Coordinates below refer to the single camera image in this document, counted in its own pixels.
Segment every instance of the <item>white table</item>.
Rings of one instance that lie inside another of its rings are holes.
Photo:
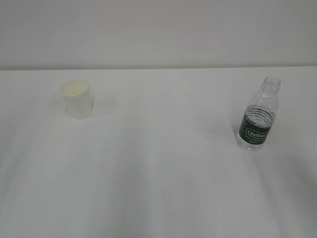
[[[282,79],[266,145],[233,131]],[[89,79],[69,119],[61,83]],[[1,238],[316,238],[317,67],[0,72]]]

